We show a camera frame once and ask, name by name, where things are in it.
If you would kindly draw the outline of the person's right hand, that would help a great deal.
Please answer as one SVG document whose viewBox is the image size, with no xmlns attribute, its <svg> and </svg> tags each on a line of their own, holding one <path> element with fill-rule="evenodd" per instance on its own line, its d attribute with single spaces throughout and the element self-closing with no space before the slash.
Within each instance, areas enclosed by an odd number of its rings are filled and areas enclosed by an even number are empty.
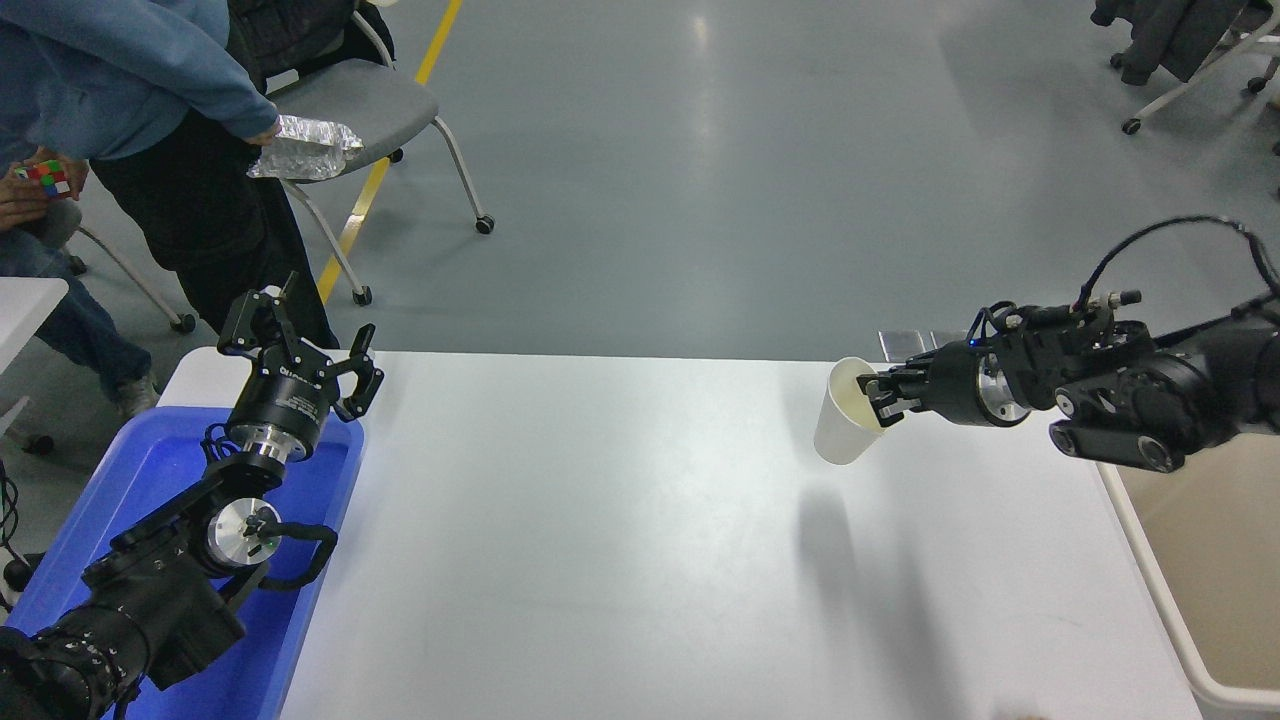
<svg viewBox="0 0 1280 720">
<path fill-rule="evenodd" d="M 44 218 L 51 201 L 38 179 L 22 177 L 12 168 L 1 178 L 1 232 Z"/>
</svg>

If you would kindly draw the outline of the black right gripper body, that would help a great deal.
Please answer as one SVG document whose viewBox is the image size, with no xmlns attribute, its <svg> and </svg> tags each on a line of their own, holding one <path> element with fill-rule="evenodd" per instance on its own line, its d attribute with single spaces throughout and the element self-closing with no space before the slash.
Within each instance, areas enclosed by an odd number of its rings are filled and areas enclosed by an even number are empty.
<svg viewBox="0 0 1280 720">
<path fill-rule="evenodd" d="M 920 407 L 959 425 L 992 427 L 978 389 L 979 360 L 968 342 L 951 342 L 928 354 Z"/>
</svg>

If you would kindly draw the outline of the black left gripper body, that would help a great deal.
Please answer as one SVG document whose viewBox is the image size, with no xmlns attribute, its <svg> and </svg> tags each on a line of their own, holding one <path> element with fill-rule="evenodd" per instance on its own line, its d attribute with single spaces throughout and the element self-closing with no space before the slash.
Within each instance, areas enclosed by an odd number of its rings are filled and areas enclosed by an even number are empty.
<svg viewBox="0 0 1280 720">
<path fill-rule="evenodd" d="M 228 418 L 228 438 L 246 452 L 311 456 L 338 398 L 338 384 L 324 375 L 303 375 L 278 354 L 260 354 Z"/>
</svg>

